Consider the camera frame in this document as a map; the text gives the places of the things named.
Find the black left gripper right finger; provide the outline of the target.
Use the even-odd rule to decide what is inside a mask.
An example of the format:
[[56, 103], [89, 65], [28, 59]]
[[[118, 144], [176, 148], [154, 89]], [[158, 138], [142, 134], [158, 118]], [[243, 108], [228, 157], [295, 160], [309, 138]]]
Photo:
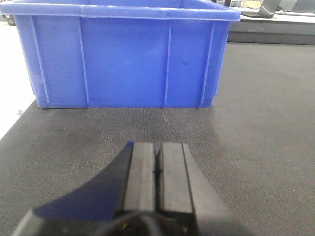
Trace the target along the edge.
[[191, 236], [250, 236], [210, 185], [188, 144], [163, 143], [159, 151], [160, 210]]

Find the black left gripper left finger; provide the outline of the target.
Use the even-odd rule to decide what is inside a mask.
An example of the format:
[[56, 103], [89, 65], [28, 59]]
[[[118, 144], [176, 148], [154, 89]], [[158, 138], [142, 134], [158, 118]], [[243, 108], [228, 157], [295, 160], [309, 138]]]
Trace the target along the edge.
[[123, 211], [131, 161], [149, 165], [153, 177], [152, 143], [127, 142], [95, 177], [71, 192], [29, 210], [15, 236], [89, 236], [113, 222]]

